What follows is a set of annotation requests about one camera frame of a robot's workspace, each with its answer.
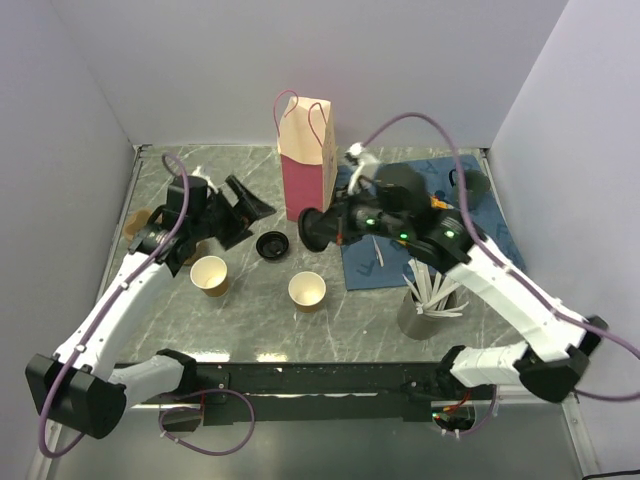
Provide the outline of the brown paper coffee cup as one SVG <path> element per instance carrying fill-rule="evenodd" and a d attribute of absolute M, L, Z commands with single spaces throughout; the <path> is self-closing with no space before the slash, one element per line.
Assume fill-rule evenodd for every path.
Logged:
<path fill-rule="evenodd" d="M 217 256 L 205 256 L 191 267 L 192 284 L 209 297 L 221 297 L 229 289 L 228 267 Z"/>
<path fill-rule="evenodd" d="M 303 313 L 315 312 L 325 298 L 326 283 L 317 273 L 300 272 L 291 278 L 288 294 L 297 310 Z"/>

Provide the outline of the pink cream paper gift bag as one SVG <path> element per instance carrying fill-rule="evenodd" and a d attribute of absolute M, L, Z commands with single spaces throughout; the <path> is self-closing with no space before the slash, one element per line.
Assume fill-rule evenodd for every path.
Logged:
<path fill-rule="evenodd" d="M 273 111 L 281 160 L 286 218 L 296 221 L 306 208 L 328 209 L 337 179 L 337 147 L 332 103 L 287 89 L 282 115 Z"/>

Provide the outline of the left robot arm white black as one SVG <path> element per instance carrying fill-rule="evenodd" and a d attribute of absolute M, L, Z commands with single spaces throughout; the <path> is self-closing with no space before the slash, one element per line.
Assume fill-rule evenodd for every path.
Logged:
<path fill-rule="evenodd" d="M 233 175 L 225 180 L 230 203 L 198 176 L 175 178 L 166 200 L 135 234 L 103 297 L 54 354 L 37 354 L 26 379 L 39 414 L 83 435 L 102 439 L 125 411 L 161 394 L 190 400 L 198 389 L 197 362 L 170 349 L 127 368 L 120 350 L 160 291 L 210 238 L 230 249 L 252 234 L 251 225 L 274 214 Z"/>

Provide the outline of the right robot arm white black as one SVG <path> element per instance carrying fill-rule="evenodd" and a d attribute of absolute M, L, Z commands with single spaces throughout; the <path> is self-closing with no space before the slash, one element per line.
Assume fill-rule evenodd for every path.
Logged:
<path fill-rule="evenodd" d="M 366 235 L 400 242 L 426 264 L 480 297 L 522 336 L 505 347 L 451 348 L 436 374 L 439 391 L 460 398 L 482 385 L 521 385 L 538 398 L 562 402 L 575 388 L 601 341 L 597 316 L 578 318 L 542 289 L 527 290 L 524 274 L 484 232 L 473 238 L 455 209 L 433 206 L 423 176 L 405 164 L 380 167 L 367 189 L 362 180 L 338 190 L 324 212 L 303 210 L 298 231 L 305 247 L 350 245 Z"/>

